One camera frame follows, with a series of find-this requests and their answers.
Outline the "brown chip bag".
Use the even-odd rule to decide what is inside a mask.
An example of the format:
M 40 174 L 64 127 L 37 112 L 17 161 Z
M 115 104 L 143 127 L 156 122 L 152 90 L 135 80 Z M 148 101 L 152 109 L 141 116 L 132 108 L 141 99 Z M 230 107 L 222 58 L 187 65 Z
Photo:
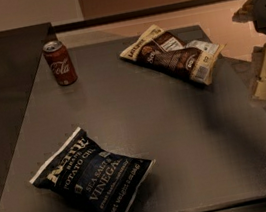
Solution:
M 223 48 L 224 44 L 198 39 L 186 43 L 153 24 L 119 56 L 167 75 L 210 85 L 214 65 Z

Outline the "dark blue chip bag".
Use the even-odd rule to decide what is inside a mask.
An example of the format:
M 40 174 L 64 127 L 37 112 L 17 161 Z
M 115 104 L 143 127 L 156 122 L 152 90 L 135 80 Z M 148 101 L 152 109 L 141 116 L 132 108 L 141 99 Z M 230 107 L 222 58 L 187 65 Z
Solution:
M 128 212 L 154 163 L 107 152 L 77 128 L 30 183 L 81 204 L 86 212 Z

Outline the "red cola can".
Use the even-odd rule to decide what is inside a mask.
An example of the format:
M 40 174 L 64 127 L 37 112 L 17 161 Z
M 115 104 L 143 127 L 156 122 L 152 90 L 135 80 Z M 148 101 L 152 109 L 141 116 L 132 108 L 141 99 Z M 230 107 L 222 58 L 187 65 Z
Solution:
M 43 46 L 43 56 L 45 56 L 58 85 L 68 86 L 78 79 L 68 50 L 59 40 L 46 43 Z

